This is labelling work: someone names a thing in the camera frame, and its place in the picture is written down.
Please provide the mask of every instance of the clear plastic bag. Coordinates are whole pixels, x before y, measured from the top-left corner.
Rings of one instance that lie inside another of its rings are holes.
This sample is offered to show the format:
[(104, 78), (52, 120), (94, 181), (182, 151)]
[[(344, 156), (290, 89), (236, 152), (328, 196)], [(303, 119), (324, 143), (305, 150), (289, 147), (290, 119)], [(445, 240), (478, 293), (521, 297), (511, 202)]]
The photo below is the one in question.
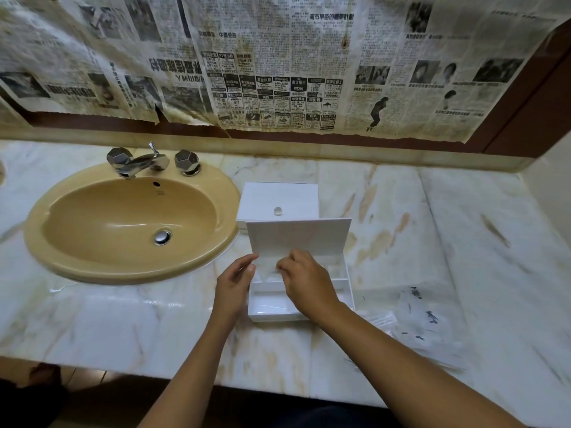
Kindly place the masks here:
[(374, 290), (374, 308), (358, 312), (369, 323), (439, 366), (466, 370), (474, 349), (451, 285), (435, 281)]

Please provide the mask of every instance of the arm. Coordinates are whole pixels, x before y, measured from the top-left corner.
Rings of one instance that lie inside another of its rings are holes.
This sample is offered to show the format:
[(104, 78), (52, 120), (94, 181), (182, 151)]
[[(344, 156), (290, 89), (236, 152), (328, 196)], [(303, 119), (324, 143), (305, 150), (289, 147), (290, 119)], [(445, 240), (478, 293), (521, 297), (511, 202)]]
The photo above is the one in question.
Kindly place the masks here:
[(339, 302), (309, 252), (281, 259), (289, 298), (353, 360), (407, 428), (524, 428), (516, 418)]
[(210, 399), (226, 338), (238, 319), (257, 254), (234, 261), (219, 277), (212, 313), (202, 336), (139, 428), (199, 428)]

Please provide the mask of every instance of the marble countertop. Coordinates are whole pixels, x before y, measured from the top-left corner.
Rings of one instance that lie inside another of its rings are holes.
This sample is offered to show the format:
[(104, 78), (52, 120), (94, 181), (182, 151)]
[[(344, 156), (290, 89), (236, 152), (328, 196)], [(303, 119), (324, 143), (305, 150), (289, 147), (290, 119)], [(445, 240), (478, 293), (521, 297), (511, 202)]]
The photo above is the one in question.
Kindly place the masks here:
[[(250, 243), (238, 236), (208, 265), (152, 284), (82, 284), (48, 272), (26, 250), (23, 221), (47, 189), (104, 162), (107, 151), (0, 141), (0, 355), (171, 378), (208, 320), (216, 277)], [(459, 378), (527, 425), (571, 427), (571, 251), (518, 175), (200, 158), (240, 189), (246, 181), (318, 183), (321, 216), (353, 218), (345, 252), (356, 309), (383, 287), (454, 285), (476, 350)], [(337, 345), (306, 322), (240, 320), (217, 383), (383, 405)]]

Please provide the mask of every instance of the sink rim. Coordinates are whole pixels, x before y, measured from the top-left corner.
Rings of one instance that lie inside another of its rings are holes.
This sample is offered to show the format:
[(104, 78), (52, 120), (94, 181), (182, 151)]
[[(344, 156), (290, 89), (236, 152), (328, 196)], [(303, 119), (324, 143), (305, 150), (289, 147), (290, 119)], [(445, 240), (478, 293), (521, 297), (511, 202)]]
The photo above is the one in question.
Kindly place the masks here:
[(80, 282), (96, 284), (142, 284), (165, 280), (208, 264), (218, 254), (227, 249), (238, 235), (236, 214), (240, 192), (232, 180), (218, 168), (201, 163), (202, 170), (196, 176), (182, 176), (174, 165), (164, 171), (150, 169), (137, 175), (137, 179), (160, 181), (168, 179), (191, 189), (197, 189), (208, 198), (217, 214), (215, 231), (205, 244), (202, 254), (195, 258), (171, 265), (140, 270), (134, 265), (110, 265), (79, 259), (66, 254), (48, 241), (43, 226), (50, 215), (51, 206), (68, 194), (88, 186), (104, 182), (122, 180), (107, 163), (98, 164), (76, 172), (52, 186), (33, 205), (24, 223), (24, 240), (28, 251), (44, 267), (52, 272)]

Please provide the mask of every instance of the sink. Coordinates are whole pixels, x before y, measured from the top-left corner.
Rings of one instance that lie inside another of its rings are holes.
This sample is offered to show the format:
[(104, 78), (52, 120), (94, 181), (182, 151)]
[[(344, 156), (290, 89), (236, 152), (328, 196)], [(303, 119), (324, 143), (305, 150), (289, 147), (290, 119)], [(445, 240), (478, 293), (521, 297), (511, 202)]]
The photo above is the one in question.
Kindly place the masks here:
[(238, 232), (240, 193), (219, 169), (170, 165), (120, 179), (109, 164), (53, 186), (24, 226), (26, 246), (61, 276), (99, 284), (157, 281), (202, 266)]

